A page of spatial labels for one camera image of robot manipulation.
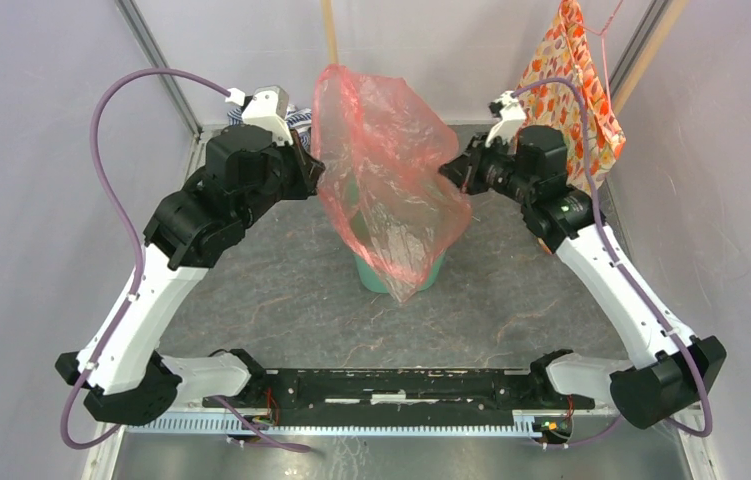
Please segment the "red plastic trash bag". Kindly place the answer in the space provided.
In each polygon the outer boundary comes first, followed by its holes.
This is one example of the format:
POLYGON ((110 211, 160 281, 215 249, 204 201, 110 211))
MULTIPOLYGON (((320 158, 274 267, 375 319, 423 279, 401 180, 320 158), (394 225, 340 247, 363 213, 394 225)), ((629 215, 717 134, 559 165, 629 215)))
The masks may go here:
POLYGON ((468 197, 438 172, 459 142, 402 78, 328 66, 314 91, 317 194, 349 249, 404 303, 472 219, 468 197))

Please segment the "green plastic trash bin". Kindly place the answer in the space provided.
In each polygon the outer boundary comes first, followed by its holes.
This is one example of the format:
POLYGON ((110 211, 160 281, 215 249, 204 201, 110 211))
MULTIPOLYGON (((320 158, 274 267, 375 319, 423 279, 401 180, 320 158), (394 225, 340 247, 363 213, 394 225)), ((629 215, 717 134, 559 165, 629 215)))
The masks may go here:
POLYGON ((377 201, 371 207, 361 200, 358 184, 350 182, 344 206, 351 214, 348 229, 367 252, 352 252, 363 286, 399 302, 431 288, 445 261, 444 240, 452 230, 447 210, 417 198, 377 201))

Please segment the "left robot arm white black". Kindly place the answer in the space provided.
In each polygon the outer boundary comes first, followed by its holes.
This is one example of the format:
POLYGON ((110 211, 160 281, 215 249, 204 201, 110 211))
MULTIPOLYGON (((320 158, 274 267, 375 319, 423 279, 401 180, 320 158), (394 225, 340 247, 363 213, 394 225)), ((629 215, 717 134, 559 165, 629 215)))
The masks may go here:
POLYGON ((163 355, 159 341, 188 294, 276 203, 316 192, 322 164, 300 135, 253 125, 223 129, 205 148, 205 162, 161 200, 143 232, 143 266, 87 346, 60 355, 55 367, 97 421, 151 423, 173 406, 212 396, 241 407, 265 394, 260 367, 247 355, 163 355))

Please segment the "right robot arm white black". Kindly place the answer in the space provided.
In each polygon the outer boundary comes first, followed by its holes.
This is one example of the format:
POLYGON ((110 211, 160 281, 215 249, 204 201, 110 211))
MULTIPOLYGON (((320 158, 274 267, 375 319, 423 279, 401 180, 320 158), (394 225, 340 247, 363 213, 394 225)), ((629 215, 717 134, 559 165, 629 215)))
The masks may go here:
POLYGON ((569 184, 567 157, 559 131, 529 126, 514 146, 476 135, 438 172, 469 195, 494 191, 519 204, 528 230, 588 289, 625 347, 624 361, 570 350, 542 357, 531 400, 553 408, 568 395, 590 398, 640 429, 671 421, 709 393, 726 349, 695 334, 646 285, 591 196, 569 184))

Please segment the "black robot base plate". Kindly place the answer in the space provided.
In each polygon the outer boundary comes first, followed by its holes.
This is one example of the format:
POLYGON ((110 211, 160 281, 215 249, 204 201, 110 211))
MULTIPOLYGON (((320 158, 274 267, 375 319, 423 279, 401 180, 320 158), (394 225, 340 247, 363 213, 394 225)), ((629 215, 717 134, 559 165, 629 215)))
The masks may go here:
POLYGON ((507 426, 514 411, 596 405, 556 392, 538 372, 508 369, 282 368, 225 401, 269 412, 283 427, 507 426))

